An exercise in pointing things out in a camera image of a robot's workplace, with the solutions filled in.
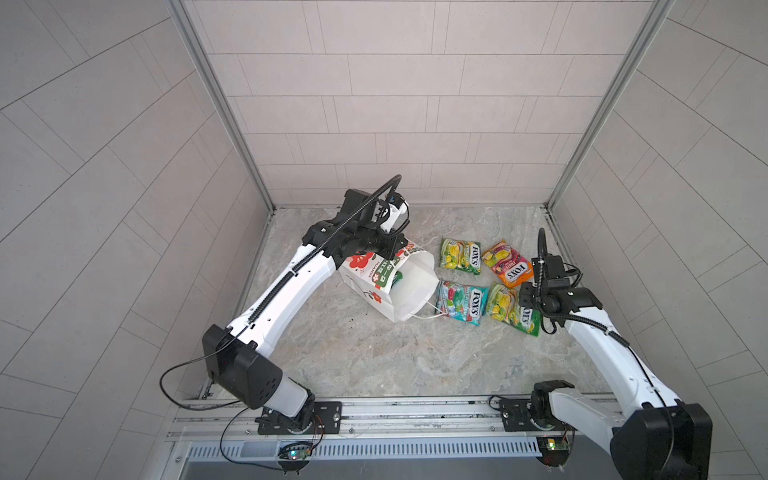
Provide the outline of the orange Fox's candy bag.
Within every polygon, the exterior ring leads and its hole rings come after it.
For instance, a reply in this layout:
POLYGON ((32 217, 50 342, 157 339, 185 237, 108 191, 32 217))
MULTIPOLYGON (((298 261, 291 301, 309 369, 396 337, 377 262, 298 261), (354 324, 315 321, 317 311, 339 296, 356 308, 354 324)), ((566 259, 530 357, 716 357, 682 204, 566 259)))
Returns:
POLYGON ((505 240, 486 250, 481 259, 509 289, 517 288, 533 278, 531 263, 505 240))

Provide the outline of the white floral paper bag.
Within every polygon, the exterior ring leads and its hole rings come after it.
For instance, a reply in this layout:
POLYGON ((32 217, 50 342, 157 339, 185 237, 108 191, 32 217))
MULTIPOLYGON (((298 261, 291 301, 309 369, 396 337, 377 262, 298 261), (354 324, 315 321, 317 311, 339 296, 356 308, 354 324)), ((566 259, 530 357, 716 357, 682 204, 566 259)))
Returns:
POLYGON ((394 323, 418 313, 435 292, 439 279, 432 253, 409 242, 393 260, 365 253, 345 260, 342 280, 369 305, 394 323))

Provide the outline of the teal mint blossom candy bag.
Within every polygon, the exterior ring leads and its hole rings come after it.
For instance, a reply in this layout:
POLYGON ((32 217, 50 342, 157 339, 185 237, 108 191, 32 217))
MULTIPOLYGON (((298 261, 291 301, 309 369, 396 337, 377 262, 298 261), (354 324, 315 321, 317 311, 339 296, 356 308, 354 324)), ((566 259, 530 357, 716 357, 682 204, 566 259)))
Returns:
POLYGON ((438 313, 458 321, 479 325, 485 312, 489 289, 442 281, 437 288, 438 313))

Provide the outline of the green spring tea candy bag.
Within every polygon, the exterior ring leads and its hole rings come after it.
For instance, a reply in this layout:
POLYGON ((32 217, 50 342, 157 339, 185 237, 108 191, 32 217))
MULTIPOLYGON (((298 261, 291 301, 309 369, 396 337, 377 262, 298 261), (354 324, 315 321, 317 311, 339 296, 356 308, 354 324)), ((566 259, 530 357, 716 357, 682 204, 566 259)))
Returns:
POLYGON ((443 238, 439 266, 479 275, 482 264, 481 254, 481 245, 478 242, 443 238))

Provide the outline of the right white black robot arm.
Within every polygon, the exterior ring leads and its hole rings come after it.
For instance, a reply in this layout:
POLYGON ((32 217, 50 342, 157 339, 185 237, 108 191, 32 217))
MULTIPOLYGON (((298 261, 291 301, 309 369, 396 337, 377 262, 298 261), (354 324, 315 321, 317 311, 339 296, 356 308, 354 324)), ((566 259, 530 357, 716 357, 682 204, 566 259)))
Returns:
POLYGON ((612 412, 571 383, 535 384, 534 424, 567 424, 600 446, 624 479, 705 479, 713 422, 696 403, 686 403, 657 378, 614 327, 598 298, 579 287, 579 271, 541 249, 534 279, 522 284, 519 300, 565 329, 607 380, 621 410, 612 412))

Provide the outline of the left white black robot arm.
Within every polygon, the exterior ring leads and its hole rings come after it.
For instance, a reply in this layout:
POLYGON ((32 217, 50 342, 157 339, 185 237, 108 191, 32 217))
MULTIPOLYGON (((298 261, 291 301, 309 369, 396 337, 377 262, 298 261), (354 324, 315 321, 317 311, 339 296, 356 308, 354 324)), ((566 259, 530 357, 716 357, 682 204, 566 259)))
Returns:
POLYGON ((288 266, 267 291, 227 327, 202 338, 209 378, 250 409, 265 407, 302 432, 313 420, 315 397, 271 362, 282 333, 313 292, 345 260, 377 254, 392 260, 404 251, 409 206, 395 187, 349 189, 340 211, 312 225, 288 266))

